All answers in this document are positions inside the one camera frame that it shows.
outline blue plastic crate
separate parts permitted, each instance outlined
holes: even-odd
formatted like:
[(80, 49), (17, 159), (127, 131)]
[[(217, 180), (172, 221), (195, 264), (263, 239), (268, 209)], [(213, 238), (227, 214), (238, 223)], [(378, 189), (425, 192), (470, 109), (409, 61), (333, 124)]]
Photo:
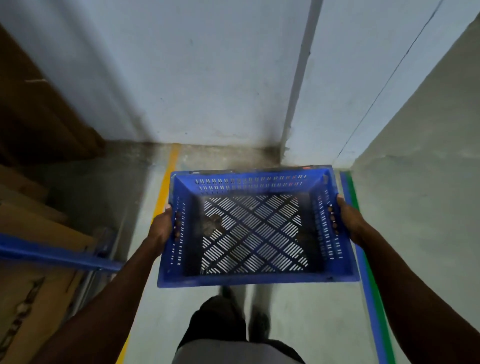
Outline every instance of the blue plastic crate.
[(176, 171), (158, 287), (358, 281), (331, 166)]

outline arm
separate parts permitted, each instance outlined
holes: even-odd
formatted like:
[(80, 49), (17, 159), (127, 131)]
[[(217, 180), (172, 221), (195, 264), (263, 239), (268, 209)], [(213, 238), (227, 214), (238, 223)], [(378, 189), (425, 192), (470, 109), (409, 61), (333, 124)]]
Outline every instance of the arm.
[(153, 262), (172, 230), (171, 216), (169, 206), (155, 217), (147, 238), (112, 282), (43, 345), (31, 364), (116, 362)]
[(480, 363), (480, 334), (411, 271), (360, 212), (337, 197), (352, 241), (365, 252), (390, 327), (413, 363)]

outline yellow floor line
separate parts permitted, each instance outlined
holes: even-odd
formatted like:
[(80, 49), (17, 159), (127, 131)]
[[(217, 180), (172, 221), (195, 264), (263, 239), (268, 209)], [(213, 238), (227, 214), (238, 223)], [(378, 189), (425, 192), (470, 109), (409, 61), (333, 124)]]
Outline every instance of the yellow floor line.
[[(167, 169), (165, 170), (165, 174), (163, 175), (162, 184), (160, 186), (160, 191), (158, 192), (158, 198), (156, 200), (155, 210), (153, 212), (152, 220), (155, 216), (161, 214), (165, 210), (165, 204), (168, 201), (168, 192), (170, 190), (170, 174), (175, 170), (175, 166), (177, 165), (177, 159), (180, 153), (180, 144), (172, 144), (170, 148), (170, 156), (168, 157), (168, 164)], [(123, 360), (125, 359), (125, 353), (127, 352), (128, 341), (130, 339), (130, 335), (128, 335), (125, 344), (120, 352), (120, 355), (117, 359), (117, 364), (123, 364)]]

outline concrete wall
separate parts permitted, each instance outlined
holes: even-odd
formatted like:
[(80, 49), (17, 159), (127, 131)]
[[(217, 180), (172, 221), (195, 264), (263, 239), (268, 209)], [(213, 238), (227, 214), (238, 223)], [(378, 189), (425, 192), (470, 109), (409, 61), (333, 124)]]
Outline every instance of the concrete wall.
[[(106, 139), (272, 146), (280, 141), (309, 6), (6, 0), (0, 21)], [(105, 117), (125, 103), (128, 116)]]
[(477, 330), (479, 100), (477, 19), (353, 166), (365, 218)]
[(478, 0), (324, 0), (282, 164), (351, 167), (479, 11)]

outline hand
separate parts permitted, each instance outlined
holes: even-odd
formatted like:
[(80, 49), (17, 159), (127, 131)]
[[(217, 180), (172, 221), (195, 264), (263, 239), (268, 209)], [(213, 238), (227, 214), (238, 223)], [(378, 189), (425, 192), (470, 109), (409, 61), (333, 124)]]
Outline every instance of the hand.
[(165, 212), (155, 216), (150, 225), (147, 239), (154, 245), (155, 252), (158, 255), (163, 253), (165, 243), (172, 232), (172, 206), (165, 206)]
[(344, 225), (350, 232), (350, 239), (357, 245), (361, 245), (361, 232), (368, 223), (363, 219), (360, 211), (346, 203), (341, 195), (336, 196), (336, 201), (340, 206), (340, 214)]

